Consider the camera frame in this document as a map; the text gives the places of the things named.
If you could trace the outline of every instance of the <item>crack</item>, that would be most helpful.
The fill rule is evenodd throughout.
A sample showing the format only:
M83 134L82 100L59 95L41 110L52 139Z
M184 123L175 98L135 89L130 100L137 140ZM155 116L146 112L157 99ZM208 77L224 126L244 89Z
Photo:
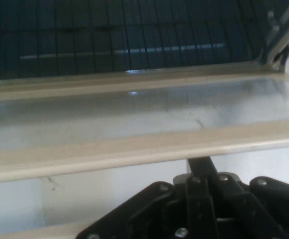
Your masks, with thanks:
M55 187L60 187L60 185L55 180L53 180L51 177L47 177L47 180L48 180L48 182L50 182L51 184L54 185L54 187L52 189L53 191L55 191Z
M200 121L199 119L196 119L195 121L199 124L201 128L205 128L205 125L202 123L202 121Z

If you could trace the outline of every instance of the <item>metal rod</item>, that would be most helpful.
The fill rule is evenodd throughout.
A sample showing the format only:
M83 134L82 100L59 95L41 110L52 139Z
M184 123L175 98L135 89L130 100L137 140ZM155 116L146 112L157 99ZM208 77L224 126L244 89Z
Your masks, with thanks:
M162 52L163 51L162 47L156 47L154 35L153 35L153 41L154 41L154 47L147 48L147 51L148 52ZM196 47L197 47L197 49L211 49L212 45L211 44L202 44L202 45L197 45L197 46L185 45L182 47L185 47L187 50L194 50L194 49L196 49ZM223 48L223 47L225 47L225 44L224 43L216 43L213 45L213 47ZM145 48L130 49L130 53L139 53L139 52L142 52L144 50L145 50ZM178 51L178 50L179 49L177 46L164 47L165 52ZM110 54L111 54L110 51L96 52L97 56L104 56L104 55L110 55ZM114 50L114 54L115 55L122 55L122 54L127 55L128 49ZM88 51L88 52L77 53L77 56L87 56L87 55L93 55L93 52ZM74 54L73 53L60 53L60 54L58 54L58 57L69 57L69 56L74 56ZM40 59L52 58L52 57L56 57L56 54L40 54L39 57L40 57ZM24 56L20 57L21 60L36 59L36 58L37 58L36 54L35 55L24 55Z
M71 25L74 27L74 3L73 0L70 2L71 4ZM78 62L77 62L77 51L76 51L76 38L75 33L73 32L73 49L74 49L74 59L75 59L75 74L78 73Z
M255 11L253 0L249 0L249 3L250 3L251 10L252 10L252 14L253 14L254 19L255 19L255 24L256 24L256 26L258 28L258 32L259 32L259 35L260 35L260 40L261 40L263 46L265 46L266 45L265 37L264 37L263 31L260 28L259 23L258 23L258 18L257 18L257 15L256 15L256 11Z
M159 21L158 10L157 10L157 7L156 7L155 0L153 0L153 3L154 3L154 10L155 10L155 15L156 15L156 20L157 20L157 23L158 23L158 32L159 32L159 36L160 36L160 42L161 42L161 46L162 46L162 50L163 50L162 52L163 52L164 65L165 65L165 67L167 67L168 64L167 64L166 56L165 56L165 52L164 52L162 33L161 33L161 29L160 29L160 21Z
M178 29L177 29L176 23L175 23L175 17L174 17L174 10L173 10L173 5L172 5L172 0L170 0L170 5L171 5L171 14L172 14L173 26L174 26L174 30L175 30L176 41L178 42L181 64L183 65L183 64L184 64L184 62L183 62L183 55L182 55L182 51L181 51L181 45L180 45L180 40L179 40L179 33L178 33Z
M235 2L236 2L236 6L237 6L237 9L238 9L238 12L240 13L239 18L241 20L241 24L244 25L245 29L249 29L247 24L244 22L244 17L243 17L243 14L241 13L242 11L241 11L240 2L238 0L235 0ZM248 60L251 60L251 58L253 57L253 54L254 54L254 48L253 48L253 45L251 44L249 31L245 31L245 36L246 36L246 42L249 45L249 48L250 48L250 51L251 51L250 52L250 54L251 54L250 56L249 56L249 54L247 52Z
M127 30L127 27L126 27L124 0L121 0L121 3L122 3L122 14L123 14L124 29L125 29L125 34L126 34L126 45L127 45L127 48L128 48L128 55L129 55L129 65L130 65L130 70L132 70L133 68L132 68L132 61L131 61L131 54L130 54L128 30Z
M148 64L148 68L150 68L148 48L147 48L147 44L146 44L145 32L144 32L144 25L143 25L143 19L142 19L142 11L141 11L141 6L140 6L140 1L137 0L137 2L138 2L138 10L139 10L139 16L140 16L140 23L141 23L142 35L143 35L143 41L144 41L145 57L146 57L146 61L147 61L147 64Z
M20 78L20 2L19 0L17 1L17 36L18 36L18 58L17 58L17 74L18 77Z
M195 31L193 29L192 13L191 13L191 11L189 9L189 0L186 0L186 10L187 10L187 13L188 13L190 26L191 26L191 31L192 31L192 37L193 37L193 41L194 41L194 45L195 45L196 59L200 60L200 55L199 55L199 52L197 50L197 41L196 41L195 34L194 34Z
M57 41L57 8L56 0L54 0L54 27L55 27L55 48L56 48L56 74L59 75L59 66L58 66L58 41Z
M209 21L207 20L208 23L218 23L218 19L217 21ZM230 18L230 19L225 19L225 22L227 23L234 23L236 22L236 18ZM204 24L205 20L203 21L196 21L196 22L192 22L193 25L197 25L198 23ZM179 21L177 22L178 25L190 25L191 23L189 21ZM173 23L160 23L159 25L156 23L146 23L146 24L127 24L127 27L143 27L143 26L152 26L152 27L172 27L174 24ZM115 29L115 28L121 28L121 27L125 27L125 25L115 25L115 26L110 26L111 29ZM94 29L96 31L103 31L103 27L102 26L94 26ZM71 32L84 32L84 31L89 31L90 27L63 27L60 29L55 29L55 28L44 28L44 29L40 29L39 32L40 33L71 33ZM9 35L9 34L15 34L17 33L17 30L7 30L7 31L0 31L1 35ZM36 33L36 29L26 29L21 31L21 33Z
M112 38L111 38L111 30L110 30L110 18L109 18L109 7L108 7L108 0L105 0L105 9L106 9L106 16L107 16L107 27L110 39L110 51L111 51L111 61L112 61L112 71L114 71L114 59L113 59L113 47L112 47Z
M39 22L40 22L40 0L36 1L36 47L37 47L37 76L40 77L40 40L39 40Z
M209 26L208 26L207 20L205 20L205 24L206 24L206 29L207 29L207 34L209 36L210 44L212 46L212 54L213 54L214 60L216 61L216 54L215 54L214 47L213 47L213 40L212 40L212 36L210 34L210 30L209 30Z
M217 4L218 4L217 6L221 7L220 1L219 0L216 0L216 1L217 1ZM222 12L221 12L220 9L219 9L219 12L220 12L220 24L222 25L223 31L224 31L225 42L226 42L226 46L227 46L227 50L228 50L228 57L229 57L229 60L232 62L233 61L233 56L232 56L231 43L230 43L230 40L229 40L229 37L228 37L228 33L227 33L227 30L226 30L226 24L224 23L224 19L223 19Z
M94 38L94 25L93 25L93 20L91 18L91 6L90 6L90 1L92 0L88 0L88 11L89 11L89 28L90 28L90 37L91 37L91 49L93 52L93 60L94 60L94 69L96 72L96 54L95 54L95 38Z

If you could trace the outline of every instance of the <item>metal grid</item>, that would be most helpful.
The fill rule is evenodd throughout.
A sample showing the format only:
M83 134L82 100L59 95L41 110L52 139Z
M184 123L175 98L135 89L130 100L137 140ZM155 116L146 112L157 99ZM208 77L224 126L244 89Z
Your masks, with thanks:
M0 0L0 79L252 60L261 0Z

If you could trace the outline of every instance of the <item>metal rivet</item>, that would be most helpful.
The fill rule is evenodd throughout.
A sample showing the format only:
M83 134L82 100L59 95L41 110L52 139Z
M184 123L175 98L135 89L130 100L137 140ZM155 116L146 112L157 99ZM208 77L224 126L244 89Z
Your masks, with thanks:
M175 232L175 236L177 238L186 238L188 234L189 234L189 230L187 230L186 228L179 228Z
M98 234L90 234L87 239L100 239Z
M200 178L194 177L192 179L192 181L195 182L195 183L200 183Z
M264 179L261 179L261 178L257 180L257 183L258 183L259 185L262 185L262 186L267 185L267 181L264 180Z
M226 175L224 175L224 174L220 174L218 176L218 178L219 178L220 181L227 181L228 180L228 177Z
M169 187L167 185L165 185L165 184L161 184L160 185L160 190L161 191L168 191L168 189L169 189Z

